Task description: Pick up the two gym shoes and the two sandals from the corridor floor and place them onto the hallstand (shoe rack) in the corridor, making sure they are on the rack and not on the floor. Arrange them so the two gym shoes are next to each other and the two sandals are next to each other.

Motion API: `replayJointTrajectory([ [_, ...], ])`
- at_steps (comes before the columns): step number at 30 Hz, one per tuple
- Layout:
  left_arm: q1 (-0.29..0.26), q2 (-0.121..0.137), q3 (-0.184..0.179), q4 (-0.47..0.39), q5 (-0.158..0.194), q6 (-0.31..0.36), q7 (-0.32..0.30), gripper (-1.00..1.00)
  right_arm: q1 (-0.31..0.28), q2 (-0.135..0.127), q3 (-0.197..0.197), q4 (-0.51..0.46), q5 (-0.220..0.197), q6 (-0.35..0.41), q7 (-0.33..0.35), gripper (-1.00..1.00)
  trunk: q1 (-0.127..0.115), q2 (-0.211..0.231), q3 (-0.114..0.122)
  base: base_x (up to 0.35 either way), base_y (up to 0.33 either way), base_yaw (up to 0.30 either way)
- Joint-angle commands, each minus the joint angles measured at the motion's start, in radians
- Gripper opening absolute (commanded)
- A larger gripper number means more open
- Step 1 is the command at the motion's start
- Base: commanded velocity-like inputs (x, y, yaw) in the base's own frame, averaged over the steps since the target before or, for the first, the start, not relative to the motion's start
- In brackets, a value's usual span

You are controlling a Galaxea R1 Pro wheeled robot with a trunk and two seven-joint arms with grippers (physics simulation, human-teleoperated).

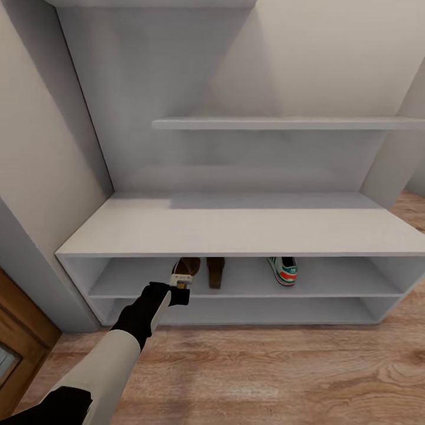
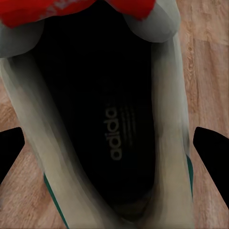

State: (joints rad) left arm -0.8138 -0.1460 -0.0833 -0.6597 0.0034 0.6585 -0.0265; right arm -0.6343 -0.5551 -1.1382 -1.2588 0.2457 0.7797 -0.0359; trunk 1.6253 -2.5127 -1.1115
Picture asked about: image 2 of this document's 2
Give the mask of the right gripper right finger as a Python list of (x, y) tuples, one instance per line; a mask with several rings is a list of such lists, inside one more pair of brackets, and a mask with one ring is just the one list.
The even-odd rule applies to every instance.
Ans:
[(229, 209), (229, 139), (213, 130), (197, 127), (193, 145)]

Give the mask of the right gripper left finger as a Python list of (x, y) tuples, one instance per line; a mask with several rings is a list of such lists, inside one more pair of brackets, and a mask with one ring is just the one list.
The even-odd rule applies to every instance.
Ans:
[(0, 184), (25, 145), (21, 127), (0, 132)]

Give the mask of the gym shoe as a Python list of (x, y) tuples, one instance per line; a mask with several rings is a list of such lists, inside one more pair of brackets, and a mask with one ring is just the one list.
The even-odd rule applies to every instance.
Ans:
[(177, 0), (0, 0), (0, 76), (67, 229), (195, 229)]

